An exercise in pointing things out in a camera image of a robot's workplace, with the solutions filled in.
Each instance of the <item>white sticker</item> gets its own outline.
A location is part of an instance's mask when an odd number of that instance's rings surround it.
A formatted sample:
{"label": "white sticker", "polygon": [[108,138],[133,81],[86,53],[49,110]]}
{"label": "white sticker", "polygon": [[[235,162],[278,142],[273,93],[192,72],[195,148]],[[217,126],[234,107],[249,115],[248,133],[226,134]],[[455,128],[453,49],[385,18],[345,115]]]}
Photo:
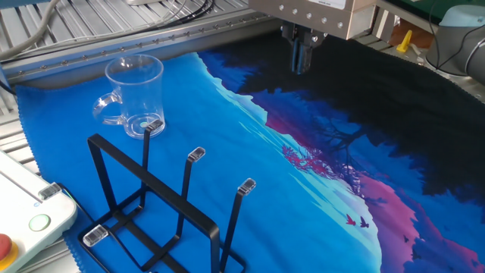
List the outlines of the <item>white sticker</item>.
{"label": "white sticker", "polygon": [[346,6],[346,0],[309,0],[320,5],[326,5],[332,8],[343,10]]}

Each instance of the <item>clear plastic cap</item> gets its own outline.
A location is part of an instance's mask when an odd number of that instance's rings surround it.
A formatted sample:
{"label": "clear plastic cap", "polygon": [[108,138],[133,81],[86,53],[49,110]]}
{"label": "clear plastic cap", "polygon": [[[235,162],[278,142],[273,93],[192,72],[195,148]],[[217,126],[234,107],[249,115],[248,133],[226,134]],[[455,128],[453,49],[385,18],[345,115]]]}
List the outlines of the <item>clear plastic cap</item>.
{"label": "clear plastic cap", "polygon": [[247,196],[251,191],[256,187],[256,181],[254,181],[251,178],[246,179],[244,183],[242,183],[241,186],[239,186],[237,189],[241,191],[244,196]]}
{"label": "clear plastic cap", "polygon": [[193,162],[197,162],[204,155],[205,155],[205,149],[202,147],[197,147],[189,154],[189,158],[192,159]]}
{"label": "clear plastic cap", "polygon": [[99,243],[101,240],[105,239],[107,236],[108,236],[108,231],[105,229],[105,227],[98,224],[90,232],[88,232],[86,235],[84,235],[83,242],[88,247],[93,247],[97,243]]}
{"label": "clear plastic cap", "polygon": [[48,185],[47,187],[41,189],[38,193],[41,200],[47,200],[53,197],[56,193],[62,191],[61,186],[57,185],[55,182]]}

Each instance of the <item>red emergency stop button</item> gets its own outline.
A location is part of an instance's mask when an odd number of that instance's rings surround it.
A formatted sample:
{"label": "red emergency stop button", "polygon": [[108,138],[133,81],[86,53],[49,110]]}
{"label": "red emergency stop button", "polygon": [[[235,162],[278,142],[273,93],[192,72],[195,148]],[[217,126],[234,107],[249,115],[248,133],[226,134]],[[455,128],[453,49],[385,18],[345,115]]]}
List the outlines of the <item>red emergency stop button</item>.
{"label": "red emergency stop button", "polygon": [[18,256],[18,247],[9,236],[0,234],[0,271],[11,265]]}

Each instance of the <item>white control box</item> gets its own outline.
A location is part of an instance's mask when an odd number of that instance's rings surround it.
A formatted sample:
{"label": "white control box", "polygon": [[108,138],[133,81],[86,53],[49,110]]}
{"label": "white control box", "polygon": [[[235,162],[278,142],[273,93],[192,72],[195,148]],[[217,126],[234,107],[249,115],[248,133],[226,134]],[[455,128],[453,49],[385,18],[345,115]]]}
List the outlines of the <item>white control box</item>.
{"label": "white control box", "polygon": [[62,192],[48,199],[39,196],[49,185],[0,151],[0,234],[10,237],[17,251],[8,266],[6,259],[0,260],[1,273],[15,273],[76,220],[77,206]]}

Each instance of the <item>green surface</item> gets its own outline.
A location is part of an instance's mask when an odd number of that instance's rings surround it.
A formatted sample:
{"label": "green surface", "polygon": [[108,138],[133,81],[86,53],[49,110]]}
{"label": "green surface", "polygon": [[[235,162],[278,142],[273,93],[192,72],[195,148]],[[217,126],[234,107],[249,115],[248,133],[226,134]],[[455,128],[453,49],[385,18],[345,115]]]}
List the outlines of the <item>green surface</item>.
{"label": "green surface", "polygon": [[[420,0],[416,2],[413,2],[411,0],[401,0],[401,1],[429,14],[431,6],[433,5],[435,0]],[[438,17],[439,19],[443,19],[443,16],[445,15],[446,11],[448,11],[451,7],[454,7],[456,5],[485,6],[485,0],[436,0],[436,1],[437,3],[433,9],[433,16]]]}

